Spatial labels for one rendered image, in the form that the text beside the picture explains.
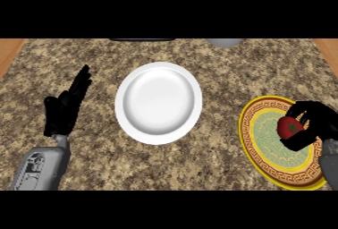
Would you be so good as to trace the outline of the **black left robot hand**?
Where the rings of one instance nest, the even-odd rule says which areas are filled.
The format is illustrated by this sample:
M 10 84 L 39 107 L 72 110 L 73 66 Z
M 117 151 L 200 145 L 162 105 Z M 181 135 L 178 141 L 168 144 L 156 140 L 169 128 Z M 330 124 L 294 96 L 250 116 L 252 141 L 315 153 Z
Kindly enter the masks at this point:
M 83 65 L 69 89 L 57 97 L 44 98 L 44 136 L 69 135 L 78 118 L 80 102 L 91 84 L 89 67 Z

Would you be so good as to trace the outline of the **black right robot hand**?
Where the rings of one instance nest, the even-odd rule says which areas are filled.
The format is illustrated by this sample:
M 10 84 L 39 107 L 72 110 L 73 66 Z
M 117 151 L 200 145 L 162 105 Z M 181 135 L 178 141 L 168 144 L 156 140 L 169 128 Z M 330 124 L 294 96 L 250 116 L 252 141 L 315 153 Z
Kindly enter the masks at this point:
M 300 150 L 317 139 L 338 140 L 338 113 L 325 105 L 317 101 L 296 101 L 286 116 L 296 118 L 297 115 L 300 115 L 299 123 L 308 123 L 308 126 L 287 140 L 280 140 L 289 150 Z

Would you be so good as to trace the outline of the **yellow patterned plate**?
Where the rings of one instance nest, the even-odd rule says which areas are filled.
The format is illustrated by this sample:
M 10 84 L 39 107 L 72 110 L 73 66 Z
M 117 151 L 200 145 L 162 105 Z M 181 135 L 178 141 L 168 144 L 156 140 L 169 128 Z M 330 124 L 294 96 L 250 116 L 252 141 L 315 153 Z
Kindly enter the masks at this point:
M 278 96 L 261 96 L 243 107 L 237 130 L 247 159 L 265 178 L 283 189 L 311 191 L 325 183 L 320 167 L 321 141 L 299 151 L 280 143 L 277 121 L 293 101 Z

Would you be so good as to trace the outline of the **white plate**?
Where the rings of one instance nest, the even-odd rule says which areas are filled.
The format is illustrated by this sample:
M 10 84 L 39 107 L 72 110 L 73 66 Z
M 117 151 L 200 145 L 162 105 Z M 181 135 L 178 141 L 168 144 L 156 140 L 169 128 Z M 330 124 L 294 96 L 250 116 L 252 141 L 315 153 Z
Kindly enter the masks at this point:
M 154 62 L 123 78 L 114 96 L 120 129 L 144 144 L 163 145 L 191 130 L 201 113 L 201 90 L 176 64 Z

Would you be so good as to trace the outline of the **pale grey round object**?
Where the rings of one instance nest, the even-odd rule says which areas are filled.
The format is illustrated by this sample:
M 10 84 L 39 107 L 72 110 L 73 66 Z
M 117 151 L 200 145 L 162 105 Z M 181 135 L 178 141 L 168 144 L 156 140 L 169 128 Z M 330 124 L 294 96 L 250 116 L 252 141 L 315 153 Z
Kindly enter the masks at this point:
M 206 42 L 215 47 L 230 48 L 240 44 L 241 39 L 240 38 L 207 38 Z

